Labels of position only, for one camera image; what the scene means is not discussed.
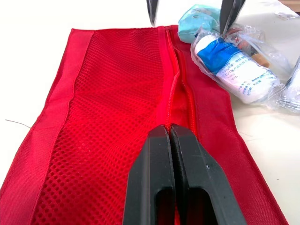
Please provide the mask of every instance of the red bag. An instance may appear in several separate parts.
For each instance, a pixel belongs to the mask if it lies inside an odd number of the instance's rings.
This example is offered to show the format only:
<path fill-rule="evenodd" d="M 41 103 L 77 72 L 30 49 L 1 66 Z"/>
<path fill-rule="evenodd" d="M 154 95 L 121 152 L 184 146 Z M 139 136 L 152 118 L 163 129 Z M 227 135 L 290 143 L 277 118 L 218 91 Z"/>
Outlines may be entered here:
<path fill-rule="evenodd" d="M 1 225 L 121 225 L 129 170 L 148 132 L 171 123 L 191 129 L 219 162 L 249 225 L 287 224 L 236 130 L 228 93 L 170 26 L 71 31 L 1 188 Z"/>

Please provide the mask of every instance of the zipper teeth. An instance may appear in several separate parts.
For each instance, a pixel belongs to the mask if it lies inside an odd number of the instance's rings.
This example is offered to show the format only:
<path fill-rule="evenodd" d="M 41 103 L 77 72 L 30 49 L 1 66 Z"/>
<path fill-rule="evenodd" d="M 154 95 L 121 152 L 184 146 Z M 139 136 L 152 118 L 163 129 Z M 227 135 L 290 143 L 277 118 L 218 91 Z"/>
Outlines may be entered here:
<path fill-rule="evenodd" d="M 194 100 L 194 96 L 192 93 L 191 88 L 188 85 L 188 81 L 187 81 L 187 73 L 186 73 L 186 67 L 185 67 L 185 60 L 184 60 L 184 56 L 183 53 L 175 47 L 176 52 L 178 53 L 178 55 L 180 56 L 181 59 L 181 70 L 182 70 L 182 84 L 184 89 L 186 90 L 187 93 L 187 98 L 188 98 L 188 103 L 189 103 L 189 117 L 190 117 L 190 129 L 191 131 L 195 134 L 195 136 L 198 136 L 198 132 L 197 132 L 197 128 L 196 128 L 196 116 L 195 116 L 195 100 Z"/>
<path fill-rule="evenodd" d="M 190 125 L 190 129 L 191 131 L 195 134 L 195 136 L 198 136 L 198 132 L 197 132 L 197 126 L 196 126 L 196 116 L 195 116 L 195 101 L 194 101 L 194 96 L 192 93 L 191 88 L 189 87 L 188 83 L 187 83 L 187 73 L 186 73 L 186 67 L 185 67 L 185 59 L 183 56 L 183 53 L 175 46 L 172 45 L 172 41 L 171 41 L 171 37 L 170 37 L 170 31 L 167 30 L 167 39 L 168 39 L 168 47 L 170 50 L 170 54 L 171 54 L 171 60 L 172 63 L 174 65 L 176 65 L 176 75 L 172 84 L 172 88 L 171 88 L 171 95 L 169 98 L 169 103 L 168 103 L 168 111 L 167 111 L 167 131 L 170 131 L 170 120 L 171 120 L 171 106 L 172 106 L 172 99 L 173 99 L 173 94 L 175 92 L 175 84 L 178 80 L 178 76 L 180 73 L 180 69 L 179 69 L 179 65 L 178 65 L 178 58 L 176 56 L 176 53 L 179 55 L 180 58 L 180 67 L 181 67 L 181 75 L 182 75 L 182 84 L 183 87 L 187 93 L 187 99 L 188 99 L 188 104 L 189 104 L 189 125 Z"/>
<path fill-rule="evenodd" d="M 169 53 L 170 53 L 170 56 L 171 56 L 171 62 L 172 62 L 172 65 L 173 65 L 173 69 L 175 71 L 175 76 L 174 76 L 174 80 L 173 80 L 173 83 L 172 83 L 170 96 L 169 96 L 169 100 L 168 100 L 168 105 L 167 105 L 167 117 L 166 117 L 166 125 L 165 125 L 166 130 L 168 131 L 168 133 L 170 133 L 172 102 L 173 102 L 173 96 L 174 96 L 174 93 L 175 93 L 177 80 L 178 80 L 178 77 L 180 75 L 180 70 L 179 70 L 179 65 L 178 65 L 178 62 L 177 62 L 176 53 L 175 53 L 174 48 L 172 46 L 169 30 L 166 31 L 166 35 L 167 35 L 168 49 L 169 49 Z"/>

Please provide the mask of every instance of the white table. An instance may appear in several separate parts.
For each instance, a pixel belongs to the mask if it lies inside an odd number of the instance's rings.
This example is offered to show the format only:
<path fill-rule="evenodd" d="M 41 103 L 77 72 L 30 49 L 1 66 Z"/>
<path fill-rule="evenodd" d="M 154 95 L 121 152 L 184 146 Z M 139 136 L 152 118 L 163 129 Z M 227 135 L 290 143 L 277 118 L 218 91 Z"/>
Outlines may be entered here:
<path fill-rule="evenodd" d="M 201 0 L 161 0 L 157 25 L 176 24 Z M 300 18 L 284 21 L 277 0 L 247 0 L 238 22 L 266 32 L 294 66 L 300 55 Z M 43 109 L 71 28 L 149 27 L 146 0 L 15 0 L 0 4 L 0 185 Z M 239 133 L 292 225 L 300 224 L 300 117 L 232 98 Z"/>

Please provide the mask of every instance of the red mesh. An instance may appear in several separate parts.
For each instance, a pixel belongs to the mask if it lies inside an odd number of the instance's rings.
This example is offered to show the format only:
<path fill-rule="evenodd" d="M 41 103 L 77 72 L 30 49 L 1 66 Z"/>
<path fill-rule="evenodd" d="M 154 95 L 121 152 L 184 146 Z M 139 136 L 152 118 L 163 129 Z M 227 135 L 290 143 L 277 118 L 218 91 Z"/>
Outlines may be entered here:
<path fill-rule="evenodd" d="M 163 82 L 157 29 L 94 33 L 33 224 L 121 224 L 127 175 L 158 125 Z"/>

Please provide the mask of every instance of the blue label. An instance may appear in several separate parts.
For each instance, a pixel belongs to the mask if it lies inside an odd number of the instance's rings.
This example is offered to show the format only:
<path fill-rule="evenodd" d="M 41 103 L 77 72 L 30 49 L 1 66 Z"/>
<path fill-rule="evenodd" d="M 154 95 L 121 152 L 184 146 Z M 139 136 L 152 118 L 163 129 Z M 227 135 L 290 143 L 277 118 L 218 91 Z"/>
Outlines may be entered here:
<path fill-rule="evenodd" d="M 230 58 L 237 53 L 240 53 L 240 49 L 232 43 L 227 43 L 222 38 L 219 38 L 199 51 L 197 55 L 202 59 L 210 72 L 216 75 L 228 63 Z"/>

